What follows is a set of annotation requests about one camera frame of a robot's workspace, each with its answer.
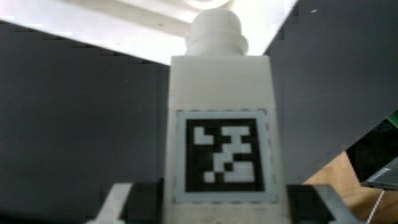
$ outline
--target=white rounded tip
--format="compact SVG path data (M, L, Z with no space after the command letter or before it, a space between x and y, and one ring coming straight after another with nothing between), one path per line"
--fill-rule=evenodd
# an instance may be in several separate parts
M210 9L198 15L187 37L187 55L246 55L247 40L240 19L226 9Z
M230 0L183 0L183 1L198 9L214 9L230 2Z

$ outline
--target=black device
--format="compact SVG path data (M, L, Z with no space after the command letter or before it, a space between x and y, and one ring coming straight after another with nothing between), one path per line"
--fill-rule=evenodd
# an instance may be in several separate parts
M361 185L398 190L398 128L393 118L377 125L347 150Z

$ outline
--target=black and white square pattern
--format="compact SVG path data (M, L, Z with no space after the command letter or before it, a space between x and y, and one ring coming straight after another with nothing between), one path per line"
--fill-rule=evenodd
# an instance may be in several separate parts
M187 192L263 191L256 119L187 119Z
M176 201L272 201L265 111L178 113Z

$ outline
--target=green object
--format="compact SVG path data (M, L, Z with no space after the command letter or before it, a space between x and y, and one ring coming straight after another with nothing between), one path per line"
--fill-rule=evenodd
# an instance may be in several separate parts
M398 128L398 111L388 116L388 120Z

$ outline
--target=dark gray panel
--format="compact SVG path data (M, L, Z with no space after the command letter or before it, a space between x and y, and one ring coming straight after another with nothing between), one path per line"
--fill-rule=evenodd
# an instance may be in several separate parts
M302 183L398 108L398 1L306 0L269 54L288 183Z
M169 68L16 28L0 26L0 208L82 222L112 183L160 178ZM155 219L151 195L132 219Z

